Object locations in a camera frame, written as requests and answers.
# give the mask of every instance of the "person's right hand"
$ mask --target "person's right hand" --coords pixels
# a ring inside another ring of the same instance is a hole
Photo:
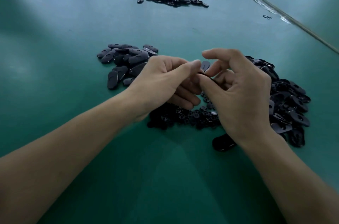
[[[216,76],[214,80],[219,86],[209,77],[197,75],[227,134],[239,144],[269,131],[269,75],[238,50],[210,49],[202,52],[202,56],[217,59],[206,75]]]

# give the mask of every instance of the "clear tape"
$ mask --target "clear tape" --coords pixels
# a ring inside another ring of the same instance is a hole
[[[291,24],[287,18],[285,16],[282,16],[281,14],[279,14],[276,10],[274,10],[273,8],[270,8],[268,5],[266,5],[264,2],[262,2],[261,0],[254,0],[257,4],[259,4],[261,7],[265,8],[267,11],[269,11],[272,14],[277,14],[280,15],[280,19],[284,22],[286,22],[287,24]]]

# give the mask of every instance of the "person's left hand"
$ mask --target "person's left hand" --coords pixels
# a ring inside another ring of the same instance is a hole
[[[200,60],[152,56],[124,93],[137,103],[139,115],[148,114],[165,102],[192,109],[200,104],[196,96],[201,93],[196,76],[200,67]]]

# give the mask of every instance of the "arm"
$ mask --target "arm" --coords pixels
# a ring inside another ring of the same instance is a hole
[[[218,59],[199,75],[220,122],[244,150],[289,223],[338,223],[339,196],[308,168],[269,125],[270,77],[239,51],[212,49]]]
[[[153,56],[124,92],[0,158],[0,223],[36,223],[83,168],[134,120],[166,101],[187,109],[199,104],[194,93],[200,89],[188,78],[200,65],[200,61]]]

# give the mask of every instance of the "table surface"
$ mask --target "table surface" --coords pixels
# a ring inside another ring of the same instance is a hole
[[[203,0],[172,8],[137,0],[0,0],[0,156],[120,92],[106,87],[108,43],[157,46],[201,59],[212,47],[266,59],[311,96],[306,145],[293,149],[339,188],[339,55],[253,0]],[[123,130],[39,223],[284,223],[239,147],[220,153],[222,128]]]
[[[339,50],[339,0],[268,0]]]

